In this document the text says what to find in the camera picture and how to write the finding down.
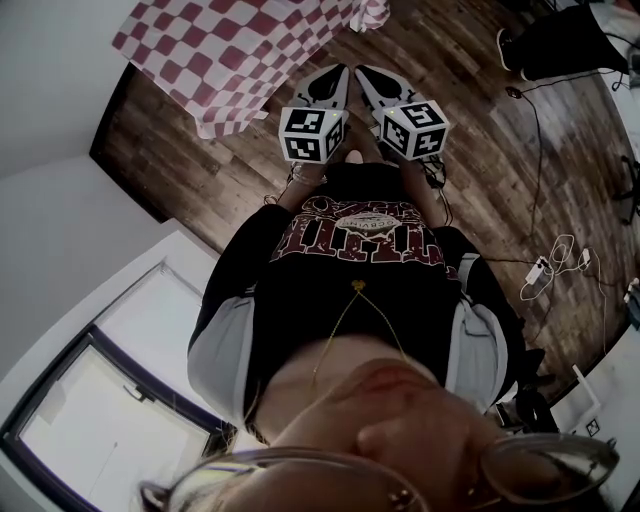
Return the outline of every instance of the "plug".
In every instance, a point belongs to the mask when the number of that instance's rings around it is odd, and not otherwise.
[[[517,100],[519,100],[520,98],[522,98],[522,93],[520,92],[519,89],[516,89],[515,87],[506,87],[505,91],[507,91],[507,94],[511,97],[511,98],[515,98]]]
[[[542,274],[542,271],[544,270],[544,267],[548,267],[548,262],[545,258],[543,258],[542,256],[540,256],[538,258],[538,261],[536,261],[536,264],[533,266],[533,268],[529,271],[529,273],[527,274],[527,277],[524,278],[524,280],[528,283],[528,284],[534,284],[538,278],[540,277],[540,274]]]

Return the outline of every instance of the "graphic print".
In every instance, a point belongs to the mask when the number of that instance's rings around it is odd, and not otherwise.
[[[416,137],[416,146],[413,148],[413,156],[429,155],[440,151],[445,132],[446,130],[442,129],[419,133]]]
[[[308,160],[310,162],[320,162],[320,141],[317,139],[302,139],[285,137],[284,143],[287,147],[287,154],[292,160]]]
[[[393,119],[389,118],[389,116],[385,116],[382,138],[386,143],[400,151],[403,155],[406,155],[407,149],[409,149],[409,136],[409,130],[400,126]]]
[[[433,234],[410,203],[337,202],[317,196],[305,202],[271,261],[302,253],[344,261],[444,265],[440,247],[429,243],[433,240]],[[453,267],[447,267],[447,278],[457,279]]]
[[[411,124],[419,129],[444,123],[428,103],[407,105],[406,107],[400,107],[400,110],[407,116]]]
[[[342,142],[342,120],[338,121],[327,135],[327,157],[333,153],[333,150]]]
[[[285,131],[317,135],[322,130],[323,119],[322,110],[294,109],[291,111]]]

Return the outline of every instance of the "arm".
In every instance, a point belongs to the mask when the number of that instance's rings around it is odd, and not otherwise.
[[[432,229],[444,226],[442,209],[438,207],[433,197],[433,191],[427,183],[421,165],[415,160],[410,162],[402,157],[398,158],[398,165],[404,190],[415,204],[427,226]]]
[[[309,184],[292,181],[278,204],[263,206],[247,219],[220,256],[202,297],[189,349],[225,300],[241,295],[256,283],[295,213],[315,190],[311,183],[319,183],[324,167],[305,165],[301,172]]]
[[[447,265],[458,269],[466,253],[480,254],[467,237],[455,228],[443,227],[433,230],[433,233]],[[520,371],[520,362],[525,352],[522,322],[507,301],[498,280],[482,256],[471,267],[467,281],[467,295],[476,304],[482,304],[496,315],[507,341],[509,363],[499,394],[502,396],[513,385]]]

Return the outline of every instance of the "glasses frame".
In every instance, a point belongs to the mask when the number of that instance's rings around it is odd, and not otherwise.
[[[527,499],[518,496],[509,489],[507,489],[499,478],[496,478],[492,474],[490,467],[488,467],[488,459],[490,456],[506,452],[508,450],[541,450],[552,453],[566,453],[574,455],[596,455],[600,458],[599,462],[603,464],[607,471],[606,473],[591,483],[591,485],[585,487],[580,491],[576,491],[566,496],[554,499],[535,500]],[[555,505],[559,503],[566,503],[576,499],[588,492],[591,492],[600,487],[610,476],[616,465],[620,460],[618,453],[607,443],[596,439],[589,439],[581,436],[565,435],[565,434],[523,434],[513,437],[502,438],[491,443],[481,453],[478,462],[478,467],[481,473],[481,477],[489,485],[492,491],[497,496],[495,499],[489,500],[486,503],[479,504],[471,507],[471,510],[482,509],[487,506],[493,505],[502,499],[512,503],[514,505],[523,506],[545,506]],[[204,460],[201,464],[194,469],[183,475],[171,488],[165,489],[156,484],[150,482],[143,482],[140,485],[141,497],[143,504],[149,508],[149,510],[157,512],[174,512],[180,510],[177,506],[171,503],[172,497],[176,494],[176,491],[189,477],[191,477],[197,471],[204,469],[211,464],[228,464],[228,463],[240,463],[240,464],[252,464],[259,465],[268,462],[316,462],[329,465],[337,465],[343,468],[360,469],[366,471],[373,471],[375,473],[384,475],[390,480],[396,481],[404,491],[407,491],[411,496],[411,501],[404,505],[402,508],[394,508],[391,504],[391,509],[394,510],[406,510],[411,506],[417,506],[417,510],[421,512],[429,512],[430,508],[427,505],[425,497],[410,483],[404,476],[396,471],[374,462],[372,460],[358,457],[356,455],[323,452],[321,450],[312,448],[265,448],[263,450],[253,450],[247,452],[239,452],[232,454],[225,454],[222,456],[211,457]]]
[[[599,457],[599,462],[607,468],[607,471],[603,476],[594,480],[590,485],[580,491],[575,491],[554,499],[527,499],[509,491],[509,489],[500,482],[499,478],[495,478],[495,475],[492,474],[491,469],[488,467],[488,459],[490,456],[514,449],[565,453],[570,455],[595,455]],[[613,470],[616,468],[619,461],[620,456],[618,453],[609,444],[597,439],[589,439],[587,437],[567,434],[524,434],[494,441],[481,454],[479,465],[482,476],[485,478],[487,483],[495,492],[497,492],[502,498],[506,499],[509,503],[524,506],[540,506],[566,503],[597,489],[611,476],[611,473],[613,473]]]

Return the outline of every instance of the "dark wooden floorboard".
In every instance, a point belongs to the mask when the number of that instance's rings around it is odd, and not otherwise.
[[[528,237],[538,162],[535,118],[525,100],[509,98],[504,89],[532,84],[500,68],[494,42],[498,28],[518,32],[526,23],[489,0],[396,0],[382,29],[343,31],[296,70],[269,100],[272,113],[266,120],[215,141],[199,139],[186,112],[138,73],[111,120],[102,154],[163,213],[222,251],[263,197],[278,194],[286,183],[288,167],[277,132],[280,109],[296,82],[335,62],[390,69],[437,100],[450,119],[446,195],[454,225],[485,257],[535,260],[548,255],[562,233],[576,236],[570,266],[577,265],[583,247],[595,249],[602,279],[619,283],[603,286],[611,346],[625,322],[624,284],[635,275],[638,261],[634,228],[619,223],[610,201],[629,186],[620,164],[621,155],[631,154],[628,141],[599,77],[529,93],[544,151],[536,229]],[[359,95],[352,77],[350,124],[362,135],[371,118]],[[373,151],[372,142],[367,150]],[[547,350],[544,368],[558,375],[556,385],[545,390],[553,397],[573,380],[572,364],[585,370],[602,355],[604,304],[597,281],[577,272],[559,276],[543,325],[551,287],[535,301],[521,302],[529,265],[491,266],[526,319],[528,343]],[[587,273],[597,272],[594,261]]]

